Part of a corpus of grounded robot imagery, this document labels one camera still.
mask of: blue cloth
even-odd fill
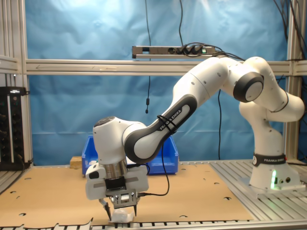
[[[148,0],[153,46],[179,46],[179,0]],[[144,0],[26,0],[29,58],[131,60],[149,45]],[[204,42],[242,58],[285,60],[280,14],[267,0],[183,0],[183,43]],[[146,125],[172,101],[180,76],[30,76],[34,163],[68,164],[80,156],[93,124],[114,115]],[[222,159],[250,159],[253,132],[239,102],[221,93]],[[282,124],[274,124],[282,131]],[[216,160],[217,94],[173,136],[181,161]]]

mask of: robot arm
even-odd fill
[[[134,206],[137,194],[148,189],[145,166],[127,168],[126,155],[135,163],[146,163],[158,154],[163,142],[220,88],[241,102],[255,100],[262,91],[263,77],[254,68],[228,57],[211,57],[195,66],[174,86],[173,101],[162,114],[146,126],[107,117],[93,128],[98,163],[86,172],[86,195],[99,199],[109,217],[109,197],[114,208]]]
[[[124,131],[122,141],[128,158],[136,163],[155,158],[164,141],[220,88],[241,102],[252,101],[262,91],[263,77],[228,57],[203,61],[174,86],[173,101],[162,114],[166,121],[156,119],[148,127],[134,124]]]

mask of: logo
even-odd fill
[[[10,93],[20,93],[20,91],[19,90],[12,90],[12,91],[10,91]]]
[[[257,164],[257,158],[254,156],[253,157],[253,165],[256,165]]]
[[[169,121],[173,121],[180,113],[182,112],[182,108],[178,109],[170,118]],[[165,121],[161,127],[158,128],[159,131],[162,131],[166,128],[166,126],[170,123],[169,121]]]

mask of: aluminum frame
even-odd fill
[[[27,58],[24,0],[0,0],[0,86],[29,90],[25,74]],[[32,159],[30,98],[21,97],[24,161]]]
[[[300,30],[303,36],[305,35],[305,24],[306,24],[306,1],[305,0],[291,0],[293,9],[296,14],[296,20],[301,22]],[[302,54],[299,46],[300,37],[297,37],[295,25],[294,25],[294,16],[292,11],[289,12],[289,36],[288,36],[288,50],[287,58],[288,59],[301,59]],[[302,78],[297,77],[301,76],[301,72],[297,71],[296,68],[298,65],[296,62],[291,62],[290,67],[293,70],[293,74],[287,77],[286,79],[286,91],[292,95],[301,96],[302,89]],[[286,157],[288,159],[297,159],[298,151],[298,135],[299,135],[299,121],[284,123],[283,125],[283,149]]]
[[[118,61],[27,59],[28,75],[180,76],[200,61]],[[275,75],[292,75],[291,61],[269,61]]]
[[[305,32],[306,1],[301,5],[301,31]],[[298,12],[296,0],[292,0]],[[0,85],[22,86],[29,90],[28,75],[138,75],[180,76],[199,61],[118,61],[28,59],[24,0],[0,0]],[[298,38],[289,17],[288,58],[299,58]],[[307,73],[307,61],[270,61],[275,75],[286,75],[287,91],[300,95],[301,76]],[[25,156],[32,158],[32,132],[29,96],[23,96]],[[298,122],[284,125],[284,151],[289,159],[297,157]]]

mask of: cardboard surface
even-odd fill
[[[252,219],[209,165],[181,165],[169,180],[168,195],[141,197],[134,222]],[[0,227],[24,224],[24,228],[50,228],[57,223],[83,225],[91,219],[92,225],[108,224],[98,200],[87,200],[85,183],[81,169],[31,169],[0,195]],[[165,193],[166,177],[149,176],[149,187],[150,193]],[[113,212],[110,200],[106,201]]]

